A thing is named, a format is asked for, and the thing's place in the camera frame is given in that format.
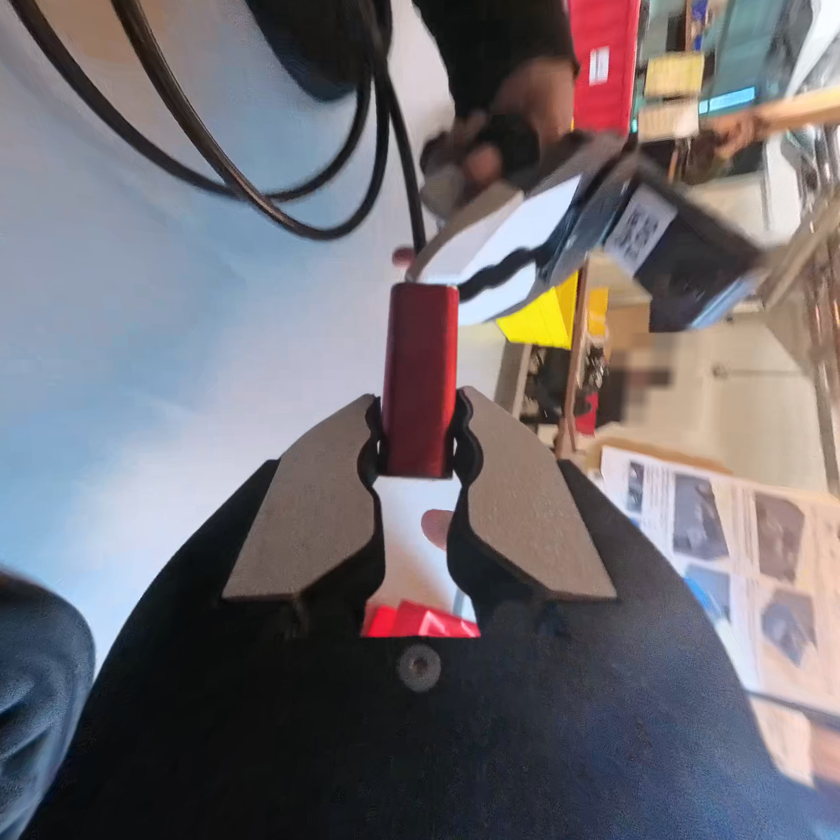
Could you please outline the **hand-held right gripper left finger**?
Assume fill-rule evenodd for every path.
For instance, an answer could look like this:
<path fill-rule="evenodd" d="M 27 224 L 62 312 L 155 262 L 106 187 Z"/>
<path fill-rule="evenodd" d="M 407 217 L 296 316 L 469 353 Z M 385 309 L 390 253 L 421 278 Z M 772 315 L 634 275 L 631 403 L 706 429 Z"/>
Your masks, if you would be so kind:
<path fill-rule="evenodd" d="M 291 602 L 375 536 L 375 501 L 360 458 L 372 441 L 364 394 L 322 420 L 280 457 L 228 576 L 227 601 Z"/>

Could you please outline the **red labelled crate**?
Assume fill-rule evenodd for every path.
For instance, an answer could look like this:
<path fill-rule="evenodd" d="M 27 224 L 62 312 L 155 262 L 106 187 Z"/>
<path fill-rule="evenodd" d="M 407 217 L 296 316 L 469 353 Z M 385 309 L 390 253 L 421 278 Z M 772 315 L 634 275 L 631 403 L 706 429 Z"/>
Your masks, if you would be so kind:
<path fill-rule="evenodd" d="M 578 130 L 627 136 L 637 67 L 640 1 L 569 1 L 580 72 L 574 88 Z"/>

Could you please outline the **red ethernet splitter box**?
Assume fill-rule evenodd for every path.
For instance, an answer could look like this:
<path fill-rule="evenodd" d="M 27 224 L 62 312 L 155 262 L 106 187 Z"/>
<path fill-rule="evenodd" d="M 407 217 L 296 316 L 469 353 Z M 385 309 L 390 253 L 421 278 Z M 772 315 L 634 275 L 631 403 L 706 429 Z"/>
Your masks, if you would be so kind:
<path fill-rule="evenodd" d="M 391 291 L 381 398 L 381 473 L 452 476 L 459 294 L 404 281 Z"/>

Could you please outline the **yellow plastic bin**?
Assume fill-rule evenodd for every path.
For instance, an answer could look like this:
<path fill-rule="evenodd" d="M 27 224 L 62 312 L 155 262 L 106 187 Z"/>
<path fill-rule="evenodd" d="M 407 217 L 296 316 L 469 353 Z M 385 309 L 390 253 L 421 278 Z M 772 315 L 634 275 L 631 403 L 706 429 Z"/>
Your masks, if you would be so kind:
<path fill-rule="evenodd" d="M 498 318 L 496 325 L 511 343 L 529 343 L 570 350 L 580 272 L 546 291 L 525 308 Z M 604 341 L 609 290 L 595 288 L 587 293 L 585 337 Z"/>

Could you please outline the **long brown table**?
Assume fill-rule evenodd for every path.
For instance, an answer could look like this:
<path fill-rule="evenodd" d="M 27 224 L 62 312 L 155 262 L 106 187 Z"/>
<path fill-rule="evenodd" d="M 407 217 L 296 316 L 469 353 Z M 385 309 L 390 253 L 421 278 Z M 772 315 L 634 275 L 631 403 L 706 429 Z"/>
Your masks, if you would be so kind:
<path fill-rule="evenodd" d="M 583 363 L 583 351 L 588 335 L 590 260 L 581 267 L 577 280 L 574 322 L 570 346 L 570 365 L 565 386 L 565 399 L 558 433 L 554 442 L 554 454 L 558 460 L 569 460 L 577 450 L 577 426 L 574 408 L 579 391 L 579 374 Z"/>

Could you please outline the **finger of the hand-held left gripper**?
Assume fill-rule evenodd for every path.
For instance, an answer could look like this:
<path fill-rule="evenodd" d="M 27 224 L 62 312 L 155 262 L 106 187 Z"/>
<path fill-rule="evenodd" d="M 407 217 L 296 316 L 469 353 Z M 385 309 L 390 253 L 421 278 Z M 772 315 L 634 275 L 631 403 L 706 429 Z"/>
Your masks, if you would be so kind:
<path fill-rule="evenodd" d="M 458 284 L 458 325 L 469 327 L 518 312 L 563 282 L 537 253 L 510 253 Z"/>
<path fill-rule="evenodd" d="M 467 284 L 502 264 L 536 262 L 547 277 L 578 270 L 587 254 L 573 235 L 585 192 L 582 173 L 555 172 L 529 191 L 499 181 L 459 209 L 414 257 L 406 281 Z"/>

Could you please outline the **person's black jacket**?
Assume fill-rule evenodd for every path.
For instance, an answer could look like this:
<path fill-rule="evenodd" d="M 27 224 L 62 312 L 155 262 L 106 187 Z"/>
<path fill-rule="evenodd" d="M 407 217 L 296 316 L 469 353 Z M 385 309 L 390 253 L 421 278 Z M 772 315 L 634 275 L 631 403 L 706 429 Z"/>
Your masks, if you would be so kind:
<path fill-rule="evenodd" d="M 260 33 L 296 85 L 316 102 L 369 91 L 358 2 L 246 1 Z"/>

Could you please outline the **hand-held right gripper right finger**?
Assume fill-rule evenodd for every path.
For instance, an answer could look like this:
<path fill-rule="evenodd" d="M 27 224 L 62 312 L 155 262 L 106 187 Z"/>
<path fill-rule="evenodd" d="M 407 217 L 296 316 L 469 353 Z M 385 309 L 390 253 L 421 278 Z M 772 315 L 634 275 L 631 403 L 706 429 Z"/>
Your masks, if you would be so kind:
<path fill-rule="evenodd" d="M 558 462 L 539 438 L 470 386 L 457 393 L 453 431 L 460 490 L 447 566 L 471 602 L 614 601 Z"/>

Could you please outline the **person's right hand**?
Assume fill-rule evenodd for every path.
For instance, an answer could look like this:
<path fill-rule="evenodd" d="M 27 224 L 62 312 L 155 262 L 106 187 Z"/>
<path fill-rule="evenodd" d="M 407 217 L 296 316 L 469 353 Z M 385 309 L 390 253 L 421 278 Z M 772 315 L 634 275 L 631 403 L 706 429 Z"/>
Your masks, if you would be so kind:
<path fill-rule="evenodd" d="M 425 539 L 443 552 L 447 551 L 448 534 L 453 516 L 452 511 L 430 509 L 423 514 L 421 519 Z"/>

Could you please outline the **person's left hand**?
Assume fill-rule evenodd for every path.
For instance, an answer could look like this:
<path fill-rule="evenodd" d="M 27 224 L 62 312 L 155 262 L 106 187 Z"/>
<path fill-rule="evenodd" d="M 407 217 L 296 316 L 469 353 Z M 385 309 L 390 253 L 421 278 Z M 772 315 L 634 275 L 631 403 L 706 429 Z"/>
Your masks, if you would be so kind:
<path fill-rule="evenodd" d="M 533 59 L 513 71 L 499 86 L 490 104 L 456 117 L 450 129 L 429 138 L 419 166 L 424 175 L 441 165 L 456 163 L 465 180 L 485 187 L 499 180 L 505 165 L 493 143 L 477 137 L 496 116 L 526 123 L 539 140 L 539 151 L 562 140 L 572 130 L 577 72 L 567 59 Z"/>

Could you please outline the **person's left forearm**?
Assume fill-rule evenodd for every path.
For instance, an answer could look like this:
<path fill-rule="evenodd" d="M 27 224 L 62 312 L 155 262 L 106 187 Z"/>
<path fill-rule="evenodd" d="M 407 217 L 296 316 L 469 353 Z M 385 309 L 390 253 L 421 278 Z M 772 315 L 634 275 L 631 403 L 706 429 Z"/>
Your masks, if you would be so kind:
<path fill-rule="evenodd" d="M 515 71 L 539 59 L 562 61 L 575 76 L 568 11 L 560 1 L 415 1 L 447 72 L 455 116 L 488 110 Z"/>

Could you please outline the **dark grey cloth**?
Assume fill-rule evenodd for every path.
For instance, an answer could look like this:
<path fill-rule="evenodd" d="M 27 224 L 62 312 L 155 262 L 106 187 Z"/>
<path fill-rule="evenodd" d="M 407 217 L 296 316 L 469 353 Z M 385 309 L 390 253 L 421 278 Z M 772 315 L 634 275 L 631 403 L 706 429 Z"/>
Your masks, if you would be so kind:
<path fill-rule="evenodd" d="M 1 575 L 1 838 L 19 838 L 56 777 L 95 674 L 78 610 L 56 593 Z"/>

